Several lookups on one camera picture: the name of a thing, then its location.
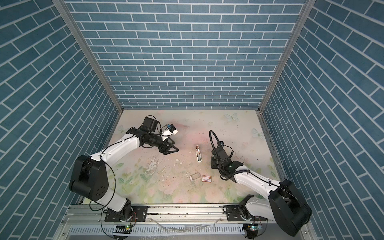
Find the red staple box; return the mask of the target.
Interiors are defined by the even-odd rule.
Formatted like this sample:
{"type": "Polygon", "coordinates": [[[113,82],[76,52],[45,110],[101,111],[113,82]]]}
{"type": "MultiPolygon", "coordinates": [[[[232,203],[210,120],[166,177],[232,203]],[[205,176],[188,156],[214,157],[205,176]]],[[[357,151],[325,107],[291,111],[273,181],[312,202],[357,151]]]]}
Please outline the red staple box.
{"type": "Polygon", "coordinates": [[[211,176],[202,176],[202,182],[211,183],[212,177],[211,176]]]}

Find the pink white mini stapler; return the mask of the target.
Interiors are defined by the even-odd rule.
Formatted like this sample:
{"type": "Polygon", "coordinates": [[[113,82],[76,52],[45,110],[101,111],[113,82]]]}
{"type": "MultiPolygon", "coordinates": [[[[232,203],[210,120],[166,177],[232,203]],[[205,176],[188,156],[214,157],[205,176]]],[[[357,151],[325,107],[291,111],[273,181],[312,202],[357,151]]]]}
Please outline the pink white mini stapler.
{"type": "Polygon", "coordinates": [[[196,146],[196,157],[197,157],[198,163],[201,163],[202,162],[202,155],[201,155],[201,151],[200,151],[199,146],[196,146]]]}

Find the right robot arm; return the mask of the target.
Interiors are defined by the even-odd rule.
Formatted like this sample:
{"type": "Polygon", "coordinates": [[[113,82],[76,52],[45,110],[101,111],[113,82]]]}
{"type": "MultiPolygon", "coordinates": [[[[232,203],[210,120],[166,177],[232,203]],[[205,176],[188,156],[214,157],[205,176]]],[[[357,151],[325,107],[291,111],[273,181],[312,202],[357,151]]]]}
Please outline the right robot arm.
{"type": "Polygon", "coordinates": [[[254,217],[274,220],[288,235],[294,237],[308,223],[312,209],[290,180],[282,182],[264,177],[238,161],[232,161],[223,147],[212,150],[212,167],[218,169],[224,180],[246,186],[261,195],[265,201],[254,195],[247,195],[239,203],[239,212],[246,221],[254,217]]]}

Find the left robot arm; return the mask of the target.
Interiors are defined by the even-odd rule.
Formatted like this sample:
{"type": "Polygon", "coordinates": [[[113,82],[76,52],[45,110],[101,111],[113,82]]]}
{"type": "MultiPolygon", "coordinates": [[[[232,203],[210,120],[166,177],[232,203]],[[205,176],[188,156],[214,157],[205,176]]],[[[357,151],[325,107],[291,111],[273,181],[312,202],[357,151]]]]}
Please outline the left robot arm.
{"type": "Polygon", "coordinates": [[[117,214],[121,222],[132,216],[131,201],[110,187],[108,171],[122,157],[137,148],[156,147],[163,155],[178,152],[171,136],[177,133],[174,125],[161,126],[154,116],[145,117],[139,128],[131,127],[117,142],[90,156],[81,155],[75,160],[69,190],[117,214]]]}

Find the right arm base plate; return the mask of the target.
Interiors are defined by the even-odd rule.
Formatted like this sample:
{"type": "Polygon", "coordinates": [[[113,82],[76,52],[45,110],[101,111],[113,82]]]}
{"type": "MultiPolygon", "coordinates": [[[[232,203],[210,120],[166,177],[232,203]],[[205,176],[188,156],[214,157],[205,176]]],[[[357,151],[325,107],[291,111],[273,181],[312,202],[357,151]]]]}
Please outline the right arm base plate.
{"type": "Polygon", "coordinates": [[[249,213],[244,206],[240,205],[225,205],[222,207],[227,221],[239,222],[239,221],[266,221],[267,219],[261,216],[253,216],[249,213]]]}

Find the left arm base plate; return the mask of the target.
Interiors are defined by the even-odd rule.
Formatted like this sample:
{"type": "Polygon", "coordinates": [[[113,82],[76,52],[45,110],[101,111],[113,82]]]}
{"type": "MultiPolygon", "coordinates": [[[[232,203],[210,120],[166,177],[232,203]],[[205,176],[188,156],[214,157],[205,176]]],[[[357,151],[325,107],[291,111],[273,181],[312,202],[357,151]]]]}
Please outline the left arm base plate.
{"type": "Polygon", "coordinates": [[[148,213],[148,206],[131,206],[124,207],[120,212],[111,209],[104,210],[106,214],[106,223],[124,223],[124,222],[144,222],[148,213]]]}

